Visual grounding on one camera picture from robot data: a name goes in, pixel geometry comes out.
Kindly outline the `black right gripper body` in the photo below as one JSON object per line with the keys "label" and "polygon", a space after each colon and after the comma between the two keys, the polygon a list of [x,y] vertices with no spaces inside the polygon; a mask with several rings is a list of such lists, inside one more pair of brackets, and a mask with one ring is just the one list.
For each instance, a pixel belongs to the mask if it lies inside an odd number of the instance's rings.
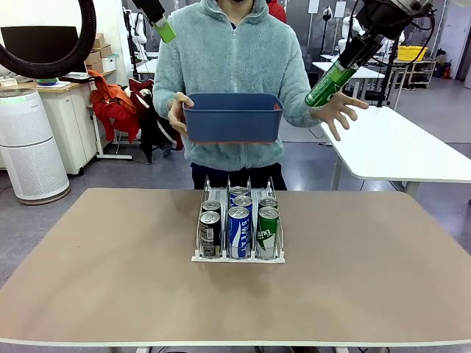
{"label": "black right gripper body", "polygon": [[395,39],[412,20],[410,1],[365,1],[356,16],[364,34],[351,39],[339,55],[342,68],[361,66],[382,46],[384,38]]}

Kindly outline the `person left hand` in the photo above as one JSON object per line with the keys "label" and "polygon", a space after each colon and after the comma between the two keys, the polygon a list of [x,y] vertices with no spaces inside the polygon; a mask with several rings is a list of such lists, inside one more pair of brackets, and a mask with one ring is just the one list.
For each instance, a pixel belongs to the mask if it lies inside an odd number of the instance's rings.
{"label": "person left hand", "polygon": [[333,98],[327,104],[321,107],[311,107],[310,115],[312,118],[316,118],[321,122],[326,123],[335,140],[340,141],[341,137],[336,128],[335,122],[338,121],[345,130],[348,130],[350,128],[350,124],[347,121],[347,116],[352,121],[356,121],[358,119],[357,112],[351,107],[365,110],[369,105],[365,101],[349,97],[338,92],[333,95]]}

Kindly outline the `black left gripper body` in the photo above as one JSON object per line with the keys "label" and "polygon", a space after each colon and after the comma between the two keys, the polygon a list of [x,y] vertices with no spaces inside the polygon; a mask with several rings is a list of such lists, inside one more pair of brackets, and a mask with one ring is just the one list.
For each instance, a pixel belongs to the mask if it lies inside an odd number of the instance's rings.
{"label": "black left gripper body", "polygon": [[134,5],[141,10],[151,24],[165,22],[165,10],[159,0],[133,0]]}

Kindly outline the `person right hand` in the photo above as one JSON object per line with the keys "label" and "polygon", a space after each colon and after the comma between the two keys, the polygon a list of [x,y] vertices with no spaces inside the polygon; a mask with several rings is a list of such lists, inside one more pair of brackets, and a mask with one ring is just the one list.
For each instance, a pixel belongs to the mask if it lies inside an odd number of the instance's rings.
{"label": "person right hand", "polygon": [[187,126],[185,124],[185,117],[183,113],[184,106],[193,107],[194,102],[184,93],[177,92],[174,98],[168,102],[168,119],[173,129],[178,131],[182,136],[188,136]]}

